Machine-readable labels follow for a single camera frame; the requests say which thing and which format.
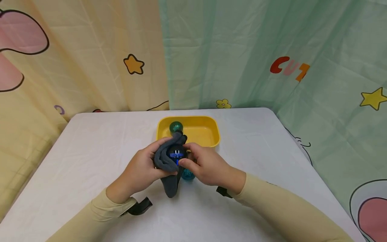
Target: yellow tray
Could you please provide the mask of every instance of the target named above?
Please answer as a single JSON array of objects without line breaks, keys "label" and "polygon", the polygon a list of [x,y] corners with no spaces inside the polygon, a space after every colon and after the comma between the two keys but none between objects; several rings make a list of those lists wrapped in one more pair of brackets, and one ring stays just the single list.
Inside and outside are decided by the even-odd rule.
[{"label": "yellow tray", "polygon": [[215,147],[220,142],[216,121],[208,116],[165,117],[157,125],[157,139],[170,137],[169,125],[178,121],[183,124],[183,133],[188,137],[187,143],[195,142],[201,146]]}]

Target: pink cartoon ear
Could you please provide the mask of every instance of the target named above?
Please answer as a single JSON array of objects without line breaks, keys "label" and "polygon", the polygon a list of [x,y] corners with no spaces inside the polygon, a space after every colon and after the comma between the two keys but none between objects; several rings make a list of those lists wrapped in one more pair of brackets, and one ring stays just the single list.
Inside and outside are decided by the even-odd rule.
[{"label": "pink cartoon ear", "polygon": [[[40,25],[27,14],[6,10],[0,12],[0,52],[5,50],[26,55],[39,54],[48,48],[49,42]],[[18,88],[23,74],[0,54],[0,92]]]},{"label": "pink cartoon ear", "polygon": [[0,51],[13,50],[37,54],[48,47],[48,38],[40,25],[30,16],[16,10],[0,13]]},{"label": "pink cartoon ear", "polygon": [[387,199],[374,197],[364,202],[359,227],[375,242],[387,242]]}]

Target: curtain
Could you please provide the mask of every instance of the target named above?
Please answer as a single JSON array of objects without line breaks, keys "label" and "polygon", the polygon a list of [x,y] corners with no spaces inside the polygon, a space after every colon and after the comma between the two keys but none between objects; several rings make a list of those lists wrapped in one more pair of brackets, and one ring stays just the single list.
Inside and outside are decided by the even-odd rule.
[{"label": "curtain", "polygon": [[75,114],[165,110],[168,89],[156,0],[0,9],[1,220]]},{"label": "curtain", "polygon": [[363,235],[386,241],[387,1],[159,2],[170,108],[271,109]]}]

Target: green ball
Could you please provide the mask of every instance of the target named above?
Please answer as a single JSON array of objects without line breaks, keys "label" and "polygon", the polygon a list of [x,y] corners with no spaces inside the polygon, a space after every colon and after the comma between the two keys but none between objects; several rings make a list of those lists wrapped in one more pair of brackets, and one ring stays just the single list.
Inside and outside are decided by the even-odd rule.
[{"label": "green ball", "polygon": [[183,125],[178,121],[174,121],[170,124],[170,132],[173,134],[177,130],[180,130],[183,132]]}]

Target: green curtain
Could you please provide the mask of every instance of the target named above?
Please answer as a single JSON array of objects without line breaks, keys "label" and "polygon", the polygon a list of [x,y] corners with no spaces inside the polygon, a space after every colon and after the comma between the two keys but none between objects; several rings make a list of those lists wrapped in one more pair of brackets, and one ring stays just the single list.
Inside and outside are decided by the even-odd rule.
[{"label": "green curtain", "polygon": [[378,242],[387,231],[387,1],[159,0],[159,9],[170,108],[270,108]]}]

